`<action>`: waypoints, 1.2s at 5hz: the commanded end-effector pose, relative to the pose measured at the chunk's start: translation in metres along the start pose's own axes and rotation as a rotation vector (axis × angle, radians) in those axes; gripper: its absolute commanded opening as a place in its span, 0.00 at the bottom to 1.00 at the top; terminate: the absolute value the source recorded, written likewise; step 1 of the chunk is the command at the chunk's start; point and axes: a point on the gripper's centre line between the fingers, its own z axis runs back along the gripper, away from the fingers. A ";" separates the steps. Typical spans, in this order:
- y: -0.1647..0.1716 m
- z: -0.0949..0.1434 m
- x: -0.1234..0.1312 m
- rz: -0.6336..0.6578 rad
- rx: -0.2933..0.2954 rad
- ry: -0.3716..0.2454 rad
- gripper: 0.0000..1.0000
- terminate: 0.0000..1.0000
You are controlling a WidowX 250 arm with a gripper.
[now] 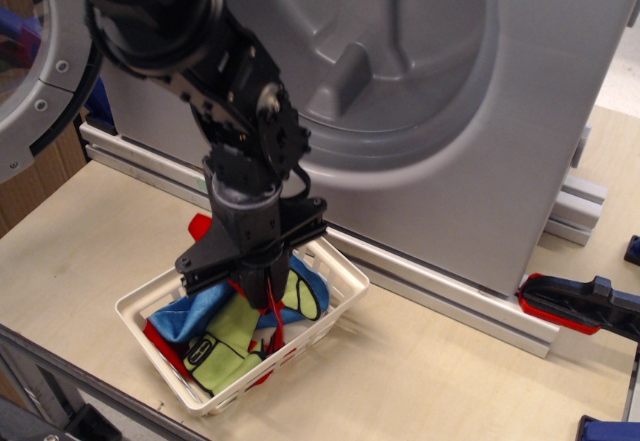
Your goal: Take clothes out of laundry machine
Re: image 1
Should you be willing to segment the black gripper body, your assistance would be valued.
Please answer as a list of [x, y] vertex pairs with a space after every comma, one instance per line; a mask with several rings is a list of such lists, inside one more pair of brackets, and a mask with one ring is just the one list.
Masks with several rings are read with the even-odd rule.
[[304, 189], [283, 197], [281, 186], [248, 195], [205, 173], [211, 225], [175, 262], [187, 295], [232, 280], [232, 273], [243, 267], [271, 269], [284, 250], [292, 254], [326, 232], [326, 201], [309, 195], [311, 180], [305, 171], [294, 174]]

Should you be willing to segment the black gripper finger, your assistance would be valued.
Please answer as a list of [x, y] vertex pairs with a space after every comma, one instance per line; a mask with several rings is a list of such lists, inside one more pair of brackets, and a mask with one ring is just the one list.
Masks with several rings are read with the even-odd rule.
[[231, 275], [250, 306], [258, 310], [270, 307], [270, 268], [240, 268]]
[[284, 250], [271, 265], [271, 292], [276, 302], [279, 302], [283, 298], [286, 291], [290, 271], [290, 257], [291, 251]]

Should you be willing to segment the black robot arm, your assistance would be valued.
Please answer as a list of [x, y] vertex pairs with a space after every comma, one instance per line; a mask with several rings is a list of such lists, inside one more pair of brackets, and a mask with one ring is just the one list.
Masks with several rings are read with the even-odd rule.
[[99, 51], [187, 103], [209, 144], [212, 223], [175, 265], [187, 294], [231, 281], [252, 307], [271, 307], [294, 248], [326, 229], [322, 199], [282, 193], [291, 176], [309, 182], [310, 134], [277, 64], [225, 0], [85, 0], [85, 16]]

